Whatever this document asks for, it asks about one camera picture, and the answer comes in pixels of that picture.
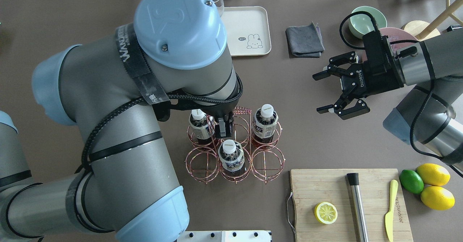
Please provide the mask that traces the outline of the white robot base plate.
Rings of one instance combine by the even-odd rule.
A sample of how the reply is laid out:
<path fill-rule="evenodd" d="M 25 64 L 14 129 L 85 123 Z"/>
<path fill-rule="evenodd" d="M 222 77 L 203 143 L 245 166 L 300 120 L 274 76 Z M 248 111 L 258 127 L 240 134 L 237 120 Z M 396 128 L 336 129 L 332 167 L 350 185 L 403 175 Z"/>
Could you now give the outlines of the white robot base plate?
<path fill-rule="evenodd" d="M 186 231 L 177 242 L 271 242 L 269 230 Z"/>

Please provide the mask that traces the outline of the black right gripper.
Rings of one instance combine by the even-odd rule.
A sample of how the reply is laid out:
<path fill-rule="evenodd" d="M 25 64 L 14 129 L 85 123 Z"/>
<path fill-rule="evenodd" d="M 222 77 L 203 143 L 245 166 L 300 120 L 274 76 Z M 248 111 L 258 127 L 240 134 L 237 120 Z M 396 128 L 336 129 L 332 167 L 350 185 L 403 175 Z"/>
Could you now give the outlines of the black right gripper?
<path fill-rule="evenodd" d="M 342 94 L 333 105 L 326 105 L 317 108 L 317 112 L 334 113 L 342 120 L 347 120 L 370 112 L 370 108 L 361 98 L 377 95 L 404 86 L 399 77 L 392 69 L 387 72 L 374 75 L 369 67 L 369 62 L 357 63 L 358 56 L 355 51 L 350 51 L 335 57 L 329 58 L 328 66 L 322 72 L 313 75 L 318 81 L 331 75 L 341 78 Z M 340 66 L 350 64 L 348 69 Z M 357 99 L 353 107 L 346 108 L 354 99 Z"/>

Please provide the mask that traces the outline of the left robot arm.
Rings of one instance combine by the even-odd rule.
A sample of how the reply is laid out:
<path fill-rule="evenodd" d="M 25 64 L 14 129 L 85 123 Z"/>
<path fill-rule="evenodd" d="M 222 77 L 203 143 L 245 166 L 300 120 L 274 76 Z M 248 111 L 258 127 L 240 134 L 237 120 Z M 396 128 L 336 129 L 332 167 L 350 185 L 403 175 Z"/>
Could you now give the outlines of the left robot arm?
<path fill-rule="evenodd" d="M 190 216 L 158 121 L 200 108 L 230 135 L 242 94 L 213 0 L 142 0 L 132 24 L 40 63 L 33 94 L 85 142 L 74 175 L 35 183 L 1 112 L 1 241 L 79 230 L 121 242 L 174 242 Z"/>

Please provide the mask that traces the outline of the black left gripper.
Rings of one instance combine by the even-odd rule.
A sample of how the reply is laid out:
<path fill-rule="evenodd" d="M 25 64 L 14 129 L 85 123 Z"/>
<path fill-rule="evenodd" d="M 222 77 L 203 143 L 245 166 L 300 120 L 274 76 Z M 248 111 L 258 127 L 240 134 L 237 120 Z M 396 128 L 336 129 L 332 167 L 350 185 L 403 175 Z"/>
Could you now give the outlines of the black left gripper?
<path fill-rule="evenodd" d="M 232 137 L 234 132 L 234 119 L 233 115 L 230 115 L 230 113 L 233 112 L 238 101 L 239 98 L 230 98 L 226 100 L 212 98 L 202 99 L 202 102 L 213 104 L 203 107 L 202 111 L 218 120 L 215 125 L 215 137 L 217 139 Z"/>

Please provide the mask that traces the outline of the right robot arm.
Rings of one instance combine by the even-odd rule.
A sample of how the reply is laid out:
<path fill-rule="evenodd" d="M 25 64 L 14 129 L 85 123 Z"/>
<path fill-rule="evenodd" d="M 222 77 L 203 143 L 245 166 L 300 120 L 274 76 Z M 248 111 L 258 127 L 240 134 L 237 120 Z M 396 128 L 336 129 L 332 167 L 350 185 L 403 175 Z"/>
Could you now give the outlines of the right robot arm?
<path fill-rule="evenodd" d="M 462 124 L 453 102 L 462 95 L 462 29 L 392 51 L 379 30 L 363 37 L 367 60 L 355 51 L 330 58 L 314 80 L 334 75 L 342 93 L 332 105 L 318 107 L 346 120 L 370 111 L 365 98 L 413 85 L 414 88 L 383 121 L 389 132 L 415 148 L 418 141 L 459 175 L 462 174 Z"/>

